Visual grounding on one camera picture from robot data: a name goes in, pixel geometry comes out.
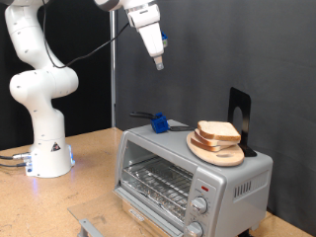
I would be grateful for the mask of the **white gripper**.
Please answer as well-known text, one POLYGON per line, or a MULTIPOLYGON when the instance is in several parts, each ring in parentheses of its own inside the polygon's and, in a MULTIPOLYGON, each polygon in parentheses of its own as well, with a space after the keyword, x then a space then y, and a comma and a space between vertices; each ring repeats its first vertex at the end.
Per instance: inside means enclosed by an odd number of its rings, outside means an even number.
POLYGON ((160 25, 154 23, 148 26, 144 26, 138 29, 144 45, 151 57, 154 58, 156 68, 162 70, 164 68, 162 54, 164 52, 164 46, 160 31, 160 25))

